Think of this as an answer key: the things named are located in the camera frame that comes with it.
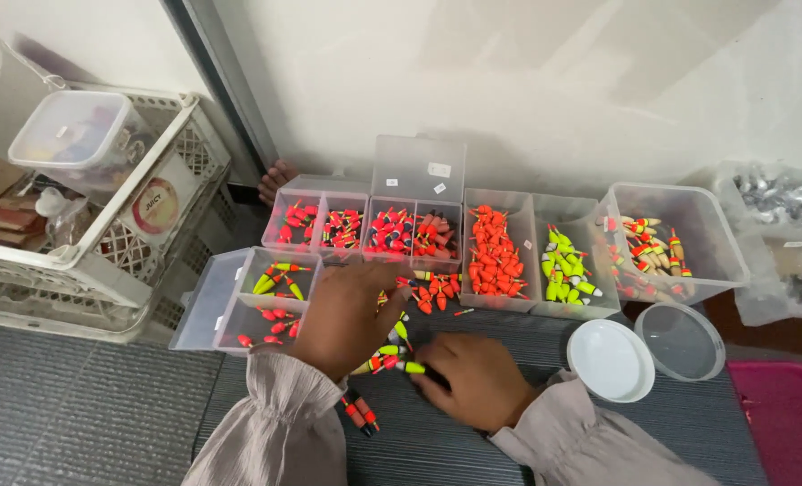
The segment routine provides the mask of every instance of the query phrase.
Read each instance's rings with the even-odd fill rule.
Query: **right hand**
[[[482,335],[439,333],[416,353],[450,382],[450,392],[422,374],[411,380],[425,397],[455,420],[492,435],[504,426],[514,427],[536,399],[509,350]]]

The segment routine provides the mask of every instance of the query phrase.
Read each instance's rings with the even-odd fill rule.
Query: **left hand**
[[[311,296],[299,336],[289,354],[338,382],[380,347],[401,316],[412,289],[397,288],[397,277],[415,279],[398,263],[367,262],[329,267]],[[377,296],[389,301],[377,310]]]

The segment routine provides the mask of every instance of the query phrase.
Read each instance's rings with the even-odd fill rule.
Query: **white wall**
[[[802,166],[802,0],[215,0],[278,151],[469,143],[468,186],[578,192]]]
[[[0,0],[0,37],[68,80],[209,94],[158,0]],[[206,111],[250,164],[219,107]]]

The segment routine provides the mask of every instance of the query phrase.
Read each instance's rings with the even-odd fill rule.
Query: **clear round lid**
[[[725,364],[725,345],[716,328],[684,304],[659,303],[635,321],[635,334],[650,350],[656,369],[680,381],[703,381]]]
[[[81,169],[94,165],[118,135],[131,103],[123,94],[59,91],[26,121],[8,159],[28,167]]]

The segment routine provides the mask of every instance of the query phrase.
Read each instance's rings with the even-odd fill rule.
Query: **round plastic container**
[[[628,327],[594,319],[568,339],[569,368],[593,395],[616,403],[639,401],[653,388],[656,370],[644,342]]]
[[[41,101],[8,159],[103,205],[155,141],[124,94],[60,91]]]
[[[686,305],[651,305],[635,321],[635,334],[650,349],[656,369],[676,380],[709,380],[725,365],[716,328]]]

